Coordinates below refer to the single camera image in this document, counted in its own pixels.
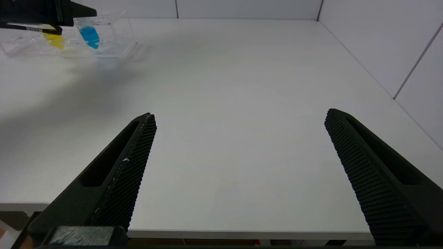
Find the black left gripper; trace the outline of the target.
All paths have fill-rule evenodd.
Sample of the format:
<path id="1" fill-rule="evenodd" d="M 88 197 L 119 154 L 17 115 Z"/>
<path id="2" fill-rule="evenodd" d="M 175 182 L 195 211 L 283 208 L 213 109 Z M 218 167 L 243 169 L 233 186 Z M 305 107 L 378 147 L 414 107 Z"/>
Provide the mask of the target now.
<path id="1" fill-rule="evenodd" d="M 2 0 L 1 28 L 62 34 L 74 18 L 96 17 L 97 10 L 70 0 Z"/>

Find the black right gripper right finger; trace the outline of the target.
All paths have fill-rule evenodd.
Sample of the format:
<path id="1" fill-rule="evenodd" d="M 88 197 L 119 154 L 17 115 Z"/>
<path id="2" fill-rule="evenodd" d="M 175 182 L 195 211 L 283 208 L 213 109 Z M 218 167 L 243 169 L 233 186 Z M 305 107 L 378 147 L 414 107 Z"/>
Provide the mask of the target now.
<path id="1" fill-rule="evenodd" d="M 352 115 L 324 122 L 376 245 L 441 247 L 443 191 Z"/>

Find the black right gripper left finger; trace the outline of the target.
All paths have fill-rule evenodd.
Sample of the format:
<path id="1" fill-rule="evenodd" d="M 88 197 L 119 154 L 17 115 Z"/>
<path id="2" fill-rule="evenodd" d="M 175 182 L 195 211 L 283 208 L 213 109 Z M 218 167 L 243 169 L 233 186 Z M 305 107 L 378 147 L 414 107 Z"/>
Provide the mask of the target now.
<path id="1" fill-rule="evenodd" d="M 120 226 L 128 230 L 157 131 L 155 116 L 133 119 L 28 226 L 42 240 L 59 226 Z"/>

